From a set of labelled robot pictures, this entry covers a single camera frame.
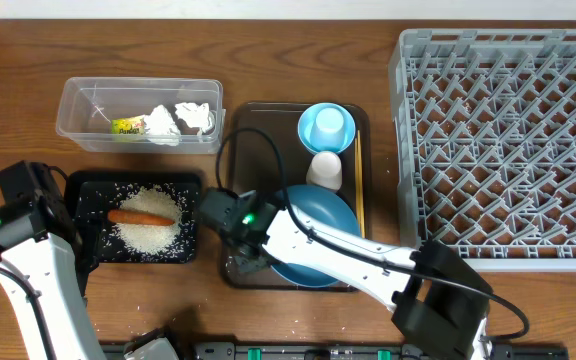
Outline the dark blue plate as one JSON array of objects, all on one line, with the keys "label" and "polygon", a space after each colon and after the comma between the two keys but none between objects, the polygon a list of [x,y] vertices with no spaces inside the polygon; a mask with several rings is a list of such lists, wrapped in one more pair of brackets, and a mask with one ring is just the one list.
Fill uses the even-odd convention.
[{"label": "dark blue plate", "polygon": [[[360,225],[353,210],[335,193],[314,185],[293,185],[287,188],[290,202],[315,220],[356,236]],[[296,264],[273,265],[272,269],[285,280],[307,288],[325,288],[338,280],[314,269]]]}]

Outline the white plastic cup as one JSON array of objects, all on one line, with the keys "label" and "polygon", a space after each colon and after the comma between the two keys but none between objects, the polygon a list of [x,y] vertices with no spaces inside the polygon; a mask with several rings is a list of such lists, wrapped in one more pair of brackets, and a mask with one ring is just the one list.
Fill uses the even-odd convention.
[{"label": "white plastic cup", "polygon": [[342,164],[339,156],[330,151],[317,153],[308,168],[306,182],[337,192],[342,186]]}]

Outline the light blue cup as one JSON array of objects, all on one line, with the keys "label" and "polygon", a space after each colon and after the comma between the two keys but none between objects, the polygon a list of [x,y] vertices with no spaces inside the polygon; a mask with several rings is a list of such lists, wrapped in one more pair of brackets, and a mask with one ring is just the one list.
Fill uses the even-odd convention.
[{"label": "light blue cup", "polygon": [[344,142],[344,117],[336,108],[325,108],[315,117],[310,142],[318,151],[337,152]]}]

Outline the white paper napkin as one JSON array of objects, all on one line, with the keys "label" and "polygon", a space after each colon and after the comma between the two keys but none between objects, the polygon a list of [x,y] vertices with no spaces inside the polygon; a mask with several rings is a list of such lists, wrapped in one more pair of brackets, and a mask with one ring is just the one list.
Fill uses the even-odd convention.
[{"label": "white paper napkin", "polygon": [[145,115],[143,122],[148,141],[164,146],[177,146],[180,143],[181,132],[164,105],[155,107],[149,115]]}]

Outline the light blue bowl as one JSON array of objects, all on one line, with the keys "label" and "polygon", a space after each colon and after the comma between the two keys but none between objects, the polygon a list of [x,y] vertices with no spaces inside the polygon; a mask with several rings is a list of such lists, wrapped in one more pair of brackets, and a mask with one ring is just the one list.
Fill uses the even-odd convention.
[{"label": "light blue bowl", "polygon": [[298,138],[310,153],[317,154],[319,152],[322,152],[318,151],[313,147],[313,145],[310,142],[310,135],[317,113],[325,108],[336,108],[342,113],[344,117],[344,142],[337,152],[333,152],[336,154],[341,154],[352,144],[356,134],[356,124],[353,116],[350,114],[348,110],[346,110],[341,105],[334,103],[318,103],[308,107],[302,113],[298,121],[297,125]]}]

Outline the orange carrot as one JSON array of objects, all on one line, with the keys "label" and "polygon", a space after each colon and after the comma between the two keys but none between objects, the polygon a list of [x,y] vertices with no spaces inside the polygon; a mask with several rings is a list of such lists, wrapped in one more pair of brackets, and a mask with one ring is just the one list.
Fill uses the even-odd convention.
[{"label": "orange carrot", "polygon": [[117,224],[145,226],[172,226],[175,223],[174,220],[159,215],[121,209],[110,210],[107,219]]}]

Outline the green yellow snack wrapper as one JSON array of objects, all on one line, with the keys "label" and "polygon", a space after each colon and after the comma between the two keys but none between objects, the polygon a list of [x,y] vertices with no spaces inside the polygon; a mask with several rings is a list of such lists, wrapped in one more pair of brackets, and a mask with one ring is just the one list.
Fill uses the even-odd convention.
[{"label": "green yellow snack wrapper", "polygon": [[114,135],[144,135],[144,115],[128,118],[113,119],[111,121],[111,133]]}]

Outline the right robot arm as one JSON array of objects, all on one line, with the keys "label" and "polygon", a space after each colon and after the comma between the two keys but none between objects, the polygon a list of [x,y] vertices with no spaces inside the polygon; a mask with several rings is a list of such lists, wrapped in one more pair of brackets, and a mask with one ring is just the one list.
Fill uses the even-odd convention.
[{"label": "right robot arm", "polygon": [[420,249],[362,238],[317,220],[282,191],[235,196],[211,188],[198,220],[249,260],[310,268],[377,300],[407,341],[435,359],[484,359],[492,289],[441,244]]}]

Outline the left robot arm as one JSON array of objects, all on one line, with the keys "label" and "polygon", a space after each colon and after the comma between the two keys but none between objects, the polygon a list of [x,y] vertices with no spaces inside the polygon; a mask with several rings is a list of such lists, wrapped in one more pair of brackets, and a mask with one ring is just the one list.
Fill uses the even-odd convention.
[{"label": "left robot arm", "polygon": [[50,166],[20,161],[0,171],[0,285],[32,359],[179,359],[163,329],[125,345],[99,343],[86,309],[92,260]]}]

